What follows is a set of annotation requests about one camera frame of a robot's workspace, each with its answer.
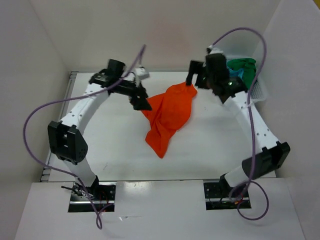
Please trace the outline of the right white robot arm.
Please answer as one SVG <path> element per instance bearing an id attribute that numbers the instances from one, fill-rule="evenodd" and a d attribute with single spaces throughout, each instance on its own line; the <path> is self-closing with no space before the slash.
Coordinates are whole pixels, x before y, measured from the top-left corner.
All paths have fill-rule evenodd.
<path id="1" fill-rule="evenodd" d="M 212 90 L 251 142 L 251 156 L 219 179 L 219 191 L 225 197 L 279 169 L 291 151 L 289 144 L 280 142 L 266 125 L 255 107 L 249 87 L 238 74 L 229 70 L 228 63 L 222 52 L 207 54 L 204 61 L 191 60 L 185 80 L 190 86 L 196 75 L 196 87 Z"/>

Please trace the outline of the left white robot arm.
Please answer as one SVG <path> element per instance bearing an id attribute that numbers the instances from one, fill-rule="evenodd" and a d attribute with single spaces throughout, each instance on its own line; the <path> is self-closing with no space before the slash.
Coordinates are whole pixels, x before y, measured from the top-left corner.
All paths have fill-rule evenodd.
<path id="1" fill-rule="evenodd" d="M 51 152 L 64 162 L 76 179 L 73 192 L 88 200 L 97 199 L 103 191 L 86 159 L 89 147 L 83 137 L 95 112 L 112 93 L 127 96 L 136 111 L 152 110 L 141 83 L 149 78 L 149 72 L 140 65 L 132 71 L 132 80 L 124 80 L 125 67 L 123 62 L 109 60 L 107 68 L 90 78 L 84 95 L 75 106 L 61 120 L 51 121 L 47 127 Z"/>

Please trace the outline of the orange t-shirt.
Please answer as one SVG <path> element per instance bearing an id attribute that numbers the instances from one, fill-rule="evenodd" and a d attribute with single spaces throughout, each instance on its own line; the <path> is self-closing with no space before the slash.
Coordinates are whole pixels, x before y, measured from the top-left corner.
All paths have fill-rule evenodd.
<path id="1" fill-rule="evenodd" d="M 182 82 L 147 98 L 152 110 L 142 111 L 150 125 L 145 141 L 159 158 L 165 156 L 172 136 L 189 120 L 197 93 L 193 85 Z"/>

